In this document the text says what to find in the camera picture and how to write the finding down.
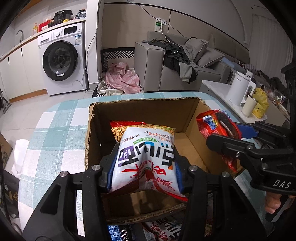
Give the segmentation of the right hand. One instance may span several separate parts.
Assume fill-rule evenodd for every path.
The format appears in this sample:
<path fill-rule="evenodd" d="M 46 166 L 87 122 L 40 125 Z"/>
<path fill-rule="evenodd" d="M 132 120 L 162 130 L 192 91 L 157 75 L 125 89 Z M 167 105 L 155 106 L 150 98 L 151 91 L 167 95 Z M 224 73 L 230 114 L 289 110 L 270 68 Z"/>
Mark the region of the right hand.
<path fill-rule="evenodd" d="M 273 214 L 277 209 L 280 208 L 281 205 L 281 194 L 276 194 L 272 192 L 267 192 L 265 196 L 265 211 L 267 213 Z"/>

